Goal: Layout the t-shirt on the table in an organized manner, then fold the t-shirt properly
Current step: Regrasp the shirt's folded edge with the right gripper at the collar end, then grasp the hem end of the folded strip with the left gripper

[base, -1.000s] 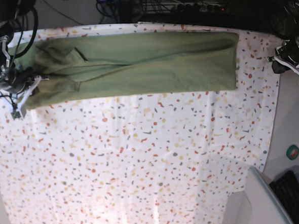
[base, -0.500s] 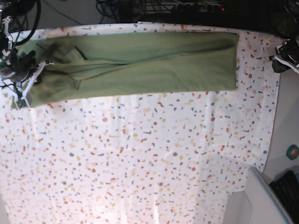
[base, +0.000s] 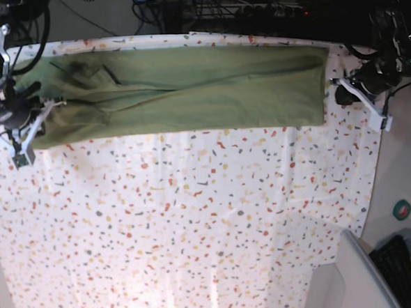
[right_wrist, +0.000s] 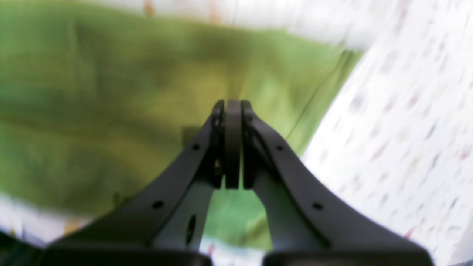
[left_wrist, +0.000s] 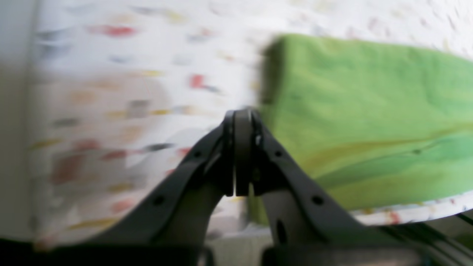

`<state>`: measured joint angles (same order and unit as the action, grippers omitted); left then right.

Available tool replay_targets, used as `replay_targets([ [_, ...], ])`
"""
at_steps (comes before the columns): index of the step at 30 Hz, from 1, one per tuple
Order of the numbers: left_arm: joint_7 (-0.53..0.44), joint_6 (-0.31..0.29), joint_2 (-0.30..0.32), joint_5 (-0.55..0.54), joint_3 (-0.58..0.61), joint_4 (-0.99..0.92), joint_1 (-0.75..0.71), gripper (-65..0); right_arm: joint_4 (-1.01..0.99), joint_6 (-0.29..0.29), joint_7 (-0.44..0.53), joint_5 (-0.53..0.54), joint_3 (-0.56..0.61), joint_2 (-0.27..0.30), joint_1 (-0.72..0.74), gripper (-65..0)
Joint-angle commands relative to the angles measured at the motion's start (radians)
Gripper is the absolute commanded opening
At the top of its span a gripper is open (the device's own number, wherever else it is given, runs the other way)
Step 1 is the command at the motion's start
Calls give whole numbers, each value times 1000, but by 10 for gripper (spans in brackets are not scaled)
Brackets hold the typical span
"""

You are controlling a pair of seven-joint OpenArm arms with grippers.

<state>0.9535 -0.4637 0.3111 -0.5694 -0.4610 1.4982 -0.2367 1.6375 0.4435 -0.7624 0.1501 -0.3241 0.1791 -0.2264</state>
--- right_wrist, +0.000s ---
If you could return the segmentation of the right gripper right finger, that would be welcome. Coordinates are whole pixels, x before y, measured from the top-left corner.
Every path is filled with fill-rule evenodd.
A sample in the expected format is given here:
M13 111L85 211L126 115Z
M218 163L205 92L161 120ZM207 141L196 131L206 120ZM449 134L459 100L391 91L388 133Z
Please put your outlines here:
M265 207L264 266L432 266L422 246L360 214L326 188L277 131L241 102L243 186Z

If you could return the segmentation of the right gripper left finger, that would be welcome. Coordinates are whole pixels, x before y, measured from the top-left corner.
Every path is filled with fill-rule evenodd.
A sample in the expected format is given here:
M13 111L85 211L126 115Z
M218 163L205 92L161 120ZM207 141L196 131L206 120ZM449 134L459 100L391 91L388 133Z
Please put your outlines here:
M46 249L42 266L211 266L199 253L216 189L237 189L241 103L218 101L202 128L146 188Z

